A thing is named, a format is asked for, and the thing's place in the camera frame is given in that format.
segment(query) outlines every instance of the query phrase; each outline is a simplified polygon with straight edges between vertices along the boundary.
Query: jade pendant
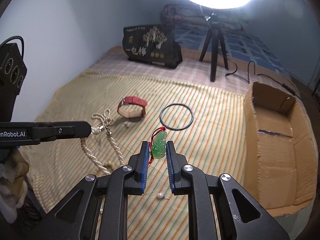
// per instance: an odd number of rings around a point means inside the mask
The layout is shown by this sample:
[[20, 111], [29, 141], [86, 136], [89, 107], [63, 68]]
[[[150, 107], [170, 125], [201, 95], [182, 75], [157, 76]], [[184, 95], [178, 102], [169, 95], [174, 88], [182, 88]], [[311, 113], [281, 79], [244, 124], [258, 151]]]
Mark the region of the jade pendant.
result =
[[154, 138], [152, 144], [152, 154], [155, 159], [160, 159], [165, 156], [165, 138], [167, 137], [166, 131], [160, 131]]

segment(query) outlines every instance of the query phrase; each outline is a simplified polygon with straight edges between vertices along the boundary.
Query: pearl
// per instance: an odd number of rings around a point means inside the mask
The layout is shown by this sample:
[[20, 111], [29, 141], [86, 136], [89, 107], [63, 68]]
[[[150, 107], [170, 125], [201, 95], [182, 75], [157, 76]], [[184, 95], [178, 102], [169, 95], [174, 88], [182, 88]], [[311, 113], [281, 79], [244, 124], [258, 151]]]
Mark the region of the pearl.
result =
[[157, 198], [159, 198], [159, 199], [162, 199], [162, 198], [169, 199], [169, 198], [165, 197], [165, 196], [163, 195], [163, 193], [161, 193], [161, 192], [158, 193]]

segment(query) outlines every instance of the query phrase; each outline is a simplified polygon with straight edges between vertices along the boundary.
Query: blue patterned bedsheet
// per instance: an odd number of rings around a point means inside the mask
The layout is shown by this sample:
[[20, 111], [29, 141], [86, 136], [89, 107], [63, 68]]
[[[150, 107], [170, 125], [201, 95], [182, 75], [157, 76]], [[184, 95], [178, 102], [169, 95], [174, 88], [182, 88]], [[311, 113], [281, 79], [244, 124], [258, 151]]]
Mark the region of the blue patterned bedsheet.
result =
[[[197, 29], [176, 28], [175, 41], [181, 48], [202, 50], [207, 31]], [[252, 35], [224, 33], [227, 55], [250, 62], [253, 60], [257, 65], [268, 68], [282, 76], [289, 78], [290, 75], [277, 60], [276, 56], [263, 44], [263, 42]]]

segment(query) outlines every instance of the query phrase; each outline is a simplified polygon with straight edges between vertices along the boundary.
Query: o-ring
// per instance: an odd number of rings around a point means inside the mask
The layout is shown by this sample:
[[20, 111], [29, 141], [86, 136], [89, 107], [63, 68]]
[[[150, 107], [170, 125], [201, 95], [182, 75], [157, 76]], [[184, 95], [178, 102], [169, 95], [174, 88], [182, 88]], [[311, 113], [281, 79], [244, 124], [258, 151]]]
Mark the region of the o-ring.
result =
[[[172, 128], [172, 127], [170, 127], [170, 126], [165, 125], [165, 124], [164, 124], [164, 121], [162, 120], [162, 114], [163, 114], [163, 112], [164, 112], [167, 108], [169, 108], [170, 106], [183, 106], [183, 107], [185, 107], [186, 109], [188, 109], [188, 110], [190, 111], [190, 113], [191, 113], [191, 121], [190, 121], [190, 123], [188, 123], [185, 127], [182, 127], [182, 128]], [[170, 105], [166, 106], [165, 108], [163, 108], [163, 109], [161, 110], [161, 112], [160, 112], [160, 122], [161, 122], [161, 124], [162, 124], [165, 128], [167, 128], [167, 129], [169, 129], [169, 130], [173, 130], [173, 131], [182, 131], [182, 130], [187, 129], [187, 128], [193, 123], [193, 119], [194, 119], [194, 116], [193, 116], [192, 110], [190, 109], [189, 106], [186, 106], [185, 104], [173, 103], [173, 104], [170, 104]]]

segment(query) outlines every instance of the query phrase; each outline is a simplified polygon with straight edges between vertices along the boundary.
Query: gold tree print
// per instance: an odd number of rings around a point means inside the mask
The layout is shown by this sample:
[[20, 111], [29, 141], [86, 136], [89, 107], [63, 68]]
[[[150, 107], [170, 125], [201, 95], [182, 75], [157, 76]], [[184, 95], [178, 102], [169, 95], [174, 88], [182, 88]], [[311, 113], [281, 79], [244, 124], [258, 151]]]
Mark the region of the gold tree print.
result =
[[149, 46], [149, 42], [152, 43], [158, 42], [159, 44], [156, 45], [157, 49], [161, 48], [162, 43], [167, 41], [167, 37], [161, 32], [156, 26], [150, 29], [146, 34], [143, 35], [143, 41], [147, 43], [147, 47]]

